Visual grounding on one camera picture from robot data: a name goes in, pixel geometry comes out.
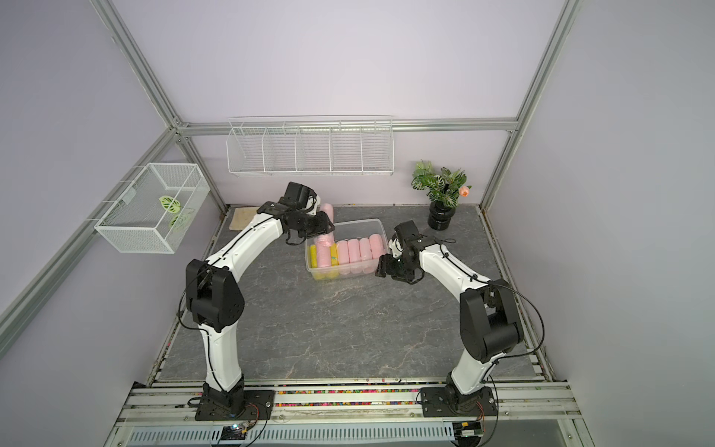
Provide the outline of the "pink roll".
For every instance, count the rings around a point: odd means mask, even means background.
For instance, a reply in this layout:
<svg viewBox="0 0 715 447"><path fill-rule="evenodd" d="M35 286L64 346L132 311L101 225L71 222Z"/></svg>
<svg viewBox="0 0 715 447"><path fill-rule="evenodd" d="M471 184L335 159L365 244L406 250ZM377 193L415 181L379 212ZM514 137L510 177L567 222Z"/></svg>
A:
<svg viewBox="0 0 715 447"><path fill-rule="evenodd" d="M348 247L346 240L339 240L337 243L339 266L349 264Z"/></svg>
<svg viewBox="0 0 715 447"><path fill-rule="evenodd" d="M334 244L333 205L324 203L321 205L320 210L326 214L328 225L326 232L316 237L317 268L328 268L333 265L333 256L331 255L331 247Z"/></svg>
<svg viewBox="0 0 715 447"><path fill-rule="evenodd" d="M361 252L360 252L360 245L359 245L359 240L356 238L352 238L351 240L347 241L347 247L348 247L348 259L350 264L357 264L358 262L361 261Z"/></svg>
<svg viewBox="0 0 715 447"><path fill-rule="evenodd" d="M385 254L385 240L380 234L372 234L369 238L372 259L378 260Z"/></svg>
<svg viewBox="0 0 715 447"><path fill-rule="evenodd" d="M361 238L359 240L359 253L361 262L372 260L372 245L368 238Z"/></svg>

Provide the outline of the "yellow trash bag roll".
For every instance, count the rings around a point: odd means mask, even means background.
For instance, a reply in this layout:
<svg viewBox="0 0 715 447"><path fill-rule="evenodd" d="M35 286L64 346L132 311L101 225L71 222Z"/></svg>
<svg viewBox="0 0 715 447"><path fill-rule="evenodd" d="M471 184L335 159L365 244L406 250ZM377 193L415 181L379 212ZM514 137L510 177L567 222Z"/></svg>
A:
<svg viewBox="0 0 715 447"><path fill-rule="evenodd" d="M311 269L318 268L317 246L315 244L310 246L309 254L310 254L310 268Z"/></svg>
<svg viewBox="0 0 715 447"><path fill-rule="evenodd" d="M331 266L339 266L337 245L333 243L330 247Z"/></svg>

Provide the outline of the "clear plastic storage box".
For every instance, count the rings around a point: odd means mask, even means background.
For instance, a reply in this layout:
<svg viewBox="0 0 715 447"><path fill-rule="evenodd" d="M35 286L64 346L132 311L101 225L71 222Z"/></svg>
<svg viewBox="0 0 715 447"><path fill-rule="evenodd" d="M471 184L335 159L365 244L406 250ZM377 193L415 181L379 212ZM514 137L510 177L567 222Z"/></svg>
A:
<svg viewBox="0 0 715 447"><path fill-rule="evenodd" d="M386 250L387 236L380 220L336 223L330 234L305 242L305 266L315 280L374 275Z"/></svg>

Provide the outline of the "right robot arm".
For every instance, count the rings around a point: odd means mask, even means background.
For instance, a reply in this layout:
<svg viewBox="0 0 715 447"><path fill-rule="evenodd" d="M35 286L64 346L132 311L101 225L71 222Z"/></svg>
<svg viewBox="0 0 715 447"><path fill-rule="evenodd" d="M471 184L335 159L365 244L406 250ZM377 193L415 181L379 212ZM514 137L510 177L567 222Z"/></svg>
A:
<svg viewBox="0 0 715 447"><path fill-rule="evenodd" d="M524 341L516 290L504 279L489 279L468 267L445 241L422 234L413 221L395 227L375 275L410 285L430 275L459 304L464 351L444 387L420 392L423 415L495 413L496 392L488 379L500 361L517 357L513 349Z"/></svg>

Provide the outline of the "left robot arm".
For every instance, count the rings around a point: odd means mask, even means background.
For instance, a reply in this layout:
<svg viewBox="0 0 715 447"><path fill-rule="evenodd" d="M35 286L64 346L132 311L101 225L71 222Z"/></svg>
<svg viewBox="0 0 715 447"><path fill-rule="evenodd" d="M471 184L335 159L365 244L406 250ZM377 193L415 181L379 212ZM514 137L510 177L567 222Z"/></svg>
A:
<svg viewBox="0 0 715 447"><path fill-rule="evenodd" d="M245 409L244 375L238 360L238 320L245 309L239 281L274 240L296 233L301 242L326 235L334 224L320 210L320 196L310 187L290 182L277 202L260 206L245 228L205 260L185 270L185 304L200 332L207 366L203 397L237 415Z"/></svg>

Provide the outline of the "beige cloth glove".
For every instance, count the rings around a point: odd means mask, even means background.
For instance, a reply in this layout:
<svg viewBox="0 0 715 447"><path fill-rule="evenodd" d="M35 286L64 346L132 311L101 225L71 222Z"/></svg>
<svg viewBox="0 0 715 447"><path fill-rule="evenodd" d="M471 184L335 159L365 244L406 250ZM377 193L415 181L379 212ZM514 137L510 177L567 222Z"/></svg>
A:
<svg viewBox="0 0 715 447"><path fill-rule="evenodd" d="M229 230L239 232L246 228L257 215L257 207L236 207L233 210Z"/></svg>

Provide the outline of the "potted green plant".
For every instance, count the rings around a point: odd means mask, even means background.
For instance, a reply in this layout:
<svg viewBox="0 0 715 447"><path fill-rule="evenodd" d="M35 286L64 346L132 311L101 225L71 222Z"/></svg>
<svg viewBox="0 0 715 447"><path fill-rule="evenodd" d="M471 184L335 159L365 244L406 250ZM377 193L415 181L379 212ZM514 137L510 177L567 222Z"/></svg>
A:
<svg viewBox="0 0 715 447"><path fill-rule="evenodd" d="M463 169L452 171L446 167L436 169L426 160L415 163L411 188L425 191L430 201L428 225L443 231L449 228L456 213L459 200L468 197L471 186L467 184L467 174Z"/></svg>

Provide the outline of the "green leaf in basket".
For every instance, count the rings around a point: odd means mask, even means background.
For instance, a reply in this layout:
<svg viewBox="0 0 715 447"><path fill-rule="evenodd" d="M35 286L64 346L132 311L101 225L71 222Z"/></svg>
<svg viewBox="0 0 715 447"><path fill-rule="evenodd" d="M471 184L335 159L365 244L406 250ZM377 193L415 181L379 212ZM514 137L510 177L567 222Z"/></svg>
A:
<svg viewBox="0 0 715 447"><path fill-rule="evenodd" d="M182 210L182 204L175 197L161 196L159 203L165 212L170 214L178 214Z"/></svg>

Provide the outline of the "white mesh basket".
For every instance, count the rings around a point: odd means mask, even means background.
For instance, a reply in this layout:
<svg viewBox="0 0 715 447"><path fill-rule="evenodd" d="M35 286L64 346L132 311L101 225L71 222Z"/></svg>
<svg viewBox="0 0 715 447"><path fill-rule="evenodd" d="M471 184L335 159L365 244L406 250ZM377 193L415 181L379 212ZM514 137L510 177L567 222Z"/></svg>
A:
<svg viewBox="0 0 715 447"><path fill-rule="evenodd" d="M210 188L193 163L149 163L119 195L94 229L120 253L173 254L196 219ZM161 196L178 199L178 214L165 212Z"/></svg>

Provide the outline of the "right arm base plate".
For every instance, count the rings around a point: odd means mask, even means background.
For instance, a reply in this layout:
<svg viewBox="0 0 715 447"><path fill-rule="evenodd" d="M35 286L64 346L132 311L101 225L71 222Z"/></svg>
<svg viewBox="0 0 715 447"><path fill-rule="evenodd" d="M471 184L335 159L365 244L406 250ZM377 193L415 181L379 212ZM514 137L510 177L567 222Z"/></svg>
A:
<svg viewBox="0 0 715 447"><path fill-rule="evenodd" d="M455 386L423 387L416 395L423 417L473 417L496 416L497 399L493 389L483 387L469 394L461 394Z"/></svg>

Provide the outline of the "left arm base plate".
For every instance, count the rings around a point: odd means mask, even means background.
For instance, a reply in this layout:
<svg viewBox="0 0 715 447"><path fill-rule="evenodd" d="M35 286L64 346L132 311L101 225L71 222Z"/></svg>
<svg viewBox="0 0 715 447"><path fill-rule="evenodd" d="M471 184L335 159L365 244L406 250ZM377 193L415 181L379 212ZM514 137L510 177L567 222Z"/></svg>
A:
<svg viewBox="0 0 715 447"><path fill-rule="evenodd" d="M244 389L222 392L207 384L195 413L195 421L268 420L274 408L273 390Z"/></svg>

